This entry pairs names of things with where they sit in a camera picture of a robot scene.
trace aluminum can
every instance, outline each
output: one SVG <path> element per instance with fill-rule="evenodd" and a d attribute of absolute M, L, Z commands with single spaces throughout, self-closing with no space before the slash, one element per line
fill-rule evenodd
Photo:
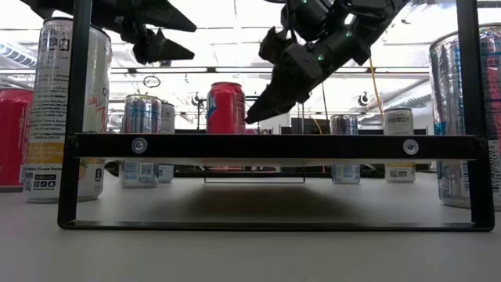
<path fill-rule="evenodd" d="M 162 101 L 162 125 L 160 134 L 175 133 L 175 108 L 167 101 Z M 158 182 L 171 183 L 174 178 L 173 164 L 158 164 Z"/>
<path fill-rule="evenodd" d="M 413 111 L 408 108 L 385 110 L 384 134 L 387 136 L 414 135 Z M 416 164 L 413 162 L 386 164 L 384 178 L 390 183 L 413 183 L 416 181 Z"/>
<path fill-rule="evenodd" d="M 73 21 L 67 18 L 46 20 L 40 30 L 29 153 L 23 167 L 24 192 L 30 202 L 57 202 L 59 198 L 72 31 Z M 94 26 L 89 32 L 87 56 L 83 132 L 105 133 L 111 40 Z M 103 192 L 103 172 L 104 160 L 80 159 L 79 201 L 94 200 Z"/>
<path fill-rule="evenodd" d="M 162 102 L 155 96 L 125 97 L 121 133 L 160 133 Z M 120 181 L 124 188 L 153 188 L 158 184 L 158 164 L 121 161 Z"/>
<path fill-rule="evenodd" d="M 501 23 L 479 27 L 481 75 L 491 162 L 494 207 L 501 211 Z M 439 38 L 430 47 L 435 135 L 464 135 L 460 45 L 457 32 Z M 470 182 L 466 161 L 437 161 L 438 188 L 444 204 L 469 208 Z"/>
<path fill-rule="evenodd" d="M 245 94 L 242 85 L 217 82 L 207 94 L 207 133 L 244 134 Z"/>
<path fill-rule="evenodd" d="M 359 121 L 355 115 L 334 115 L 330 117 L 330 134 L 358 135 Z M 332 181 L 336 184 L 360 183 L 360 165 L 335 164 L 332 166 Z"/>
<path fill-rule="evenodd" d="M 0 191 L 22 191 L 33 91 L 0 89 Z"/>

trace table surface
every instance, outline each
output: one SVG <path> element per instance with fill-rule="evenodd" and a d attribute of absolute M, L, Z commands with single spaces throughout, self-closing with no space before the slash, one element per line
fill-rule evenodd
<path fill-rule="evenodd" d="M 491 233 L 68 231 L 55 204 L 0 194 L 1 281 L 501 281 L 501 229 Z M 175 179 L 122 189 L 106 175 L 79 219 L 466 222 L 444 206 L 436 175 L 413 184 L 203 184 Z"/>

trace metal shelf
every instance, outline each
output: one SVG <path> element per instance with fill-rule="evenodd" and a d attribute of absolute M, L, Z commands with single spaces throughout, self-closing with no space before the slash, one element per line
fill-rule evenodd
<path fill-rule="evenodd" d="M 74 1 L 71 52 L 87 54 L 92 0 Z M 67 108 L 63 178 L 58 225 L 79 230 L 233 230 L 233 231 L 489 231 L 494 207 L 485 136 L 476 0 L 458 0 L 464 120 L 468 136 L 217 136 L 217 135 L 86 135 L 82 132 L 86 56 L 72 56 Z M 147 148 L 138 154 L 132 143 L 142 139 Z M 419 145 L 414 152 L 405 142 Z M 77 220 L 77 157 L 162 157 L 187 161 L 273 160 L 335 161 L 394 159 L 469 160 L 471 221 L 426 226 L 416 223 L 235 223 L 235 222 L 97 222 Z"/>

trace red soda can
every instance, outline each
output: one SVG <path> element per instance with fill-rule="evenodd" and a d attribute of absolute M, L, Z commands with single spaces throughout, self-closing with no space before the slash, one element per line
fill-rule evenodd
<path fill-rule="evenodd" d="M 22 189 L 21 167 L 27 158 L 33 92 L 0 89 L 0 190 Z"/>
<path fill-rule="evenodd" d="M 207 133 L 244 134 L 245 94 L 242 85 L 217 82 L 207 94 Z"/>

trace silver can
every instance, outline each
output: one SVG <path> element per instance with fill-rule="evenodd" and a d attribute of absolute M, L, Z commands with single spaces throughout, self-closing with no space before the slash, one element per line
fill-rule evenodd
<path fill-rule="evenodd" d="M 48 19 L 40 30 L 29 154 L 23 167 L 24 193 L 29 202 L 49 203 L 59 199 L 72 33 L 73 20 L 67 18 Z M 82 128 L 83 132 L 106 133 L 111 40 L 94 26 L 91 26 L 88 40 Z M 103 172 L 104 160 L 80 159 L 79 201 L 94 200 L 103 192 Z"/>
<path fill-rule="evenodd" d="M 167 101 L 162 101 L 162 126 L 160 134 L 175 133 L 175 108 Z M 158 182 L 171 183 L 174 178 L 173 164 L 158 164 Z"/>
<path fill-rule="evenodd" d="M 129 95 L 125 98 L 121 133 L 160 133 L 162 103 L 154 96 Z M 158 184 L 158 164 L 122 161 L 120 181 L 124 188 L 153 188 Z"/>
<path fill-rule="evenodd" d="M 330 118 L 330 134 L 358 135 L 359 121 L 355 115 L 334 115 Z M 332 166 L 332 181 L 336 184 L 360 183 L 360 165 L 335 164 Z"/>
<path fill-rule="evenodd" d="M 501 23 L 479 29 L 488 149 L 494 206 L 501 211 Z M 458 34 L 439 38 L 430 47 L 435 135 L 464 135 L 463 93 Z M 470 183 L 466 161 L 437 161 L 438 188 L 444 204 L 469 208 Z"/>
<path fill-rule="evenodd" d="M 413 135 L 413 111 L 395 108 L 384 111 L 384 134 L 388 136 Z M 416 164 L 399 162 L 386 164 L 384 178 L 390 183 L 413 183 L 416 181 Z"/>

